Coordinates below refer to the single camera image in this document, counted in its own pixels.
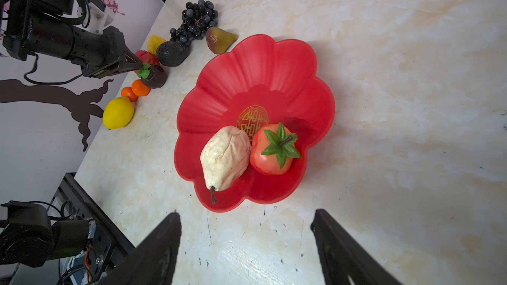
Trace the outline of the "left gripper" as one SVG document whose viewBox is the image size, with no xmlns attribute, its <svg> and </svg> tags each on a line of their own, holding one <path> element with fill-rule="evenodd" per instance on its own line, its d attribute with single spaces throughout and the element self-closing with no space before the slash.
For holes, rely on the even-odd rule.
<svg viewBox="0 0 507 285">
<path fill-rule="evenodd" d="M 73 29 L 71 63 L 79 65 L 83 76 L 102 79 L 134 70 L 143 62 L 126 47 L 124 35 L 114 26 L 99 36 L 80 28 Z"/>
</svg>

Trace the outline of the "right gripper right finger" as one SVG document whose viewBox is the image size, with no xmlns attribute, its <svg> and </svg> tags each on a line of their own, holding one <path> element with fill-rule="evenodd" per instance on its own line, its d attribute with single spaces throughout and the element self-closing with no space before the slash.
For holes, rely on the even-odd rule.
<svg viewBox="0 0 507 285">
<path fill-rule="evenodd" d="M 326 210 L 316 210 L 310 228 L 326 284 L 401 284 Z"/>
</svg>

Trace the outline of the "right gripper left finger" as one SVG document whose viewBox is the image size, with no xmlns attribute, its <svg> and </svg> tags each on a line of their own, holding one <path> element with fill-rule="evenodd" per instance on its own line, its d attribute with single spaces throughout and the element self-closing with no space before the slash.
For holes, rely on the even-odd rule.
<svg viewBox="0 0 507 285">
<path fill-rule="evenodd" d="M 171 212 L 122 264 L 98 283 L 172 284 L 181 237 L 180 215 Z"/>
</svg>

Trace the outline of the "dark mangosteen green leaves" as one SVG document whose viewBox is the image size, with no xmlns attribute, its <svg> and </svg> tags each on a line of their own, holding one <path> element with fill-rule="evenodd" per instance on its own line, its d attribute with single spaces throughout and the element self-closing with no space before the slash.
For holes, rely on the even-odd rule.
<svg viewBox="0 0 507 285">
<path fill-rule="evenodd" d="M 168 73 L 160 65 L 149 63 L 143 64 L 137 71 L 137 76 L 145 86 L 151 89 L 163 87 L 168 79 Z"/>
</svg>

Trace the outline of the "cream white pear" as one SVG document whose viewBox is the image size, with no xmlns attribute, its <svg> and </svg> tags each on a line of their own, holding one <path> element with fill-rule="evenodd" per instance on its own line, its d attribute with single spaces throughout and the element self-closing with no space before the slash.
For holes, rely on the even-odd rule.
<svg viewBox="0 0 507 285">
<path fill-rule="evenodd" d="M 246 132 L 235 126 L 221 128 L 204 146 L 200 162 L 213 204 L 215 193 L 228 189 L 247 169 L 252 145 Z"/>
</svg>

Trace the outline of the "red strawberry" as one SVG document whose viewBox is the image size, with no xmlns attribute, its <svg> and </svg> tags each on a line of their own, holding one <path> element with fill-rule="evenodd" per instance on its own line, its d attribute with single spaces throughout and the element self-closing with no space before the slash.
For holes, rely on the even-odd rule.
<svg viewBox="0 0 507 285">
<path fill-rule="evenodd" d="M 287 173 L 294 159 L 302 155 L 295 147 L 296 133 L 289 131 L 282 123 L 263 126 L 252 139 L 250 165 L 265 175 Z"/>
</svg>

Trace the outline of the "red flower-shaped bowl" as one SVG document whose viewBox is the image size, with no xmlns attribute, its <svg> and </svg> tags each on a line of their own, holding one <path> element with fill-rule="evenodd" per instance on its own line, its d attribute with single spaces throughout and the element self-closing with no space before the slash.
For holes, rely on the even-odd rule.
<svg viewBox="0 0 507 285">
<path fill-rule="evenodd" d="M 276 42 L 265 34 L 244 39 L 202 69 L 178 111 L 174 164 L 180 177 L 193 183 L 205 208 L 228 212 L 244 200 L 268 205 L 296 190 L 306 172 L 308 150 L 326 136 L 335 118 L 334 95 L 317 77 L 317 69 L 316 53 L 308 43 Z M 226 126 L 253 137 L 269 124 L 283 124 L 298 135 L 295 147 L 301 158 L 282 175 L 249 167 L 213 202 L 199 159 L 205 144 Z"/>
</svg>

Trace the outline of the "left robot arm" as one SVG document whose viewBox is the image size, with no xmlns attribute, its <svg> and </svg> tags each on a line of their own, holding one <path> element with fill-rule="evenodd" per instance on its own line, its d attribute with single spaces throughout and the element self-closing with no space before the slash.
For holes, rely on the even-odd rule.
<svg viewBox="0 0 507 285">
<path fill-rule="evenodd" d="M 3 46 L 15 59 L 48 55 L 78 65 L 84 77 L 138 70 L 142 61 L 114 26 L 101 0 L 1 0 Z"/>
</svg>

